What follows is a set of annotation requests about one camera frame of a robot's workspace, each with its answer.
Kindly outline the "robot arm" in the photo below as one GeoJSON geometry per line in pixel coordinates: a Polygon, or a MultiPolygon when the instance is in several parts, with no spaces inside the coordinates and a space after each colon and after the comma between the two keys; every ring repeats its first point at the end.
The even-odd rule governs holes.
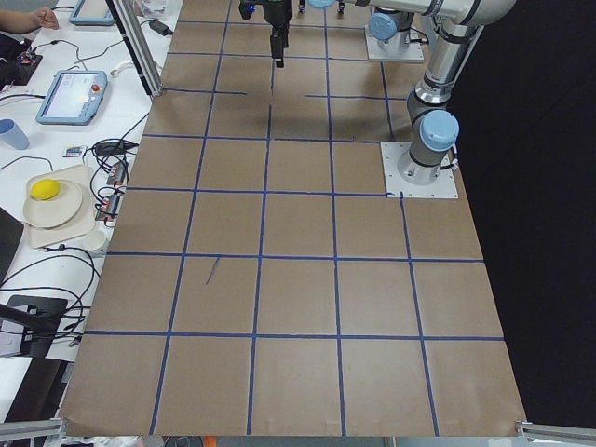
{"type": "Polygon", "coordinates": [[[381,43],[406,49],[411,41],[412,12],[377,7],[371,15],[368,30],[381,43]]]}
{"type": "Polygon", "coordinates": [[[431,59],[424,77],[411,91],[407,108],[413,127],[413,142],[398,161],[400,176],[408,183],[434,183],[441,161],[459,133],[456,118],[445,110],[456,78],[465,65],[479,30],[494,23],[513,8],[513,1],[355,1],[357,7],[396,10],[442,17],[431,59]]]}

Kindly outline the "person's hand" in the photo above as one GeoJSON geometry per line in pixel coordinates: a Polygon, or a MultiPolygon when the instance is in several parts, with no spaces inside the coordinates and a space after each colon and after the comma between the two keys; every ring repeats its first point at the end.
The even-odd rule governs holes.
{"type": "Polygon", "coordinates": [[[54,11],[48,7],[41,7],[29,13],[33,31],[39,29],[58,30],[60,23],[54,11]]]}

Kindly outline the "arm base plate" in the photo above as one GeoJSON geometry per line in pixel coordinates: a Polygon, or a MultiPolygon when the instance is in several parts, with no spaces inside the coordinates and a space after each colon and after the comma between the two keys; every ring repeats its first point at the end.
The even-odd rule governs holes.
{"type": "Polygon", "coordinates": [[[364,30],[369,61],[422,63],[425,59],[422,44],[418,42],[419,34],[414,29],[397,32],[386,41],[375,38],[368,25],[364,30]]]}
{"type": "Polygon", "coordinates": [[[391,198],[458,199],[454,172],[447,155],[435,167],[411,158],[411,142],[380,142],[386,184],[391,198]]]}

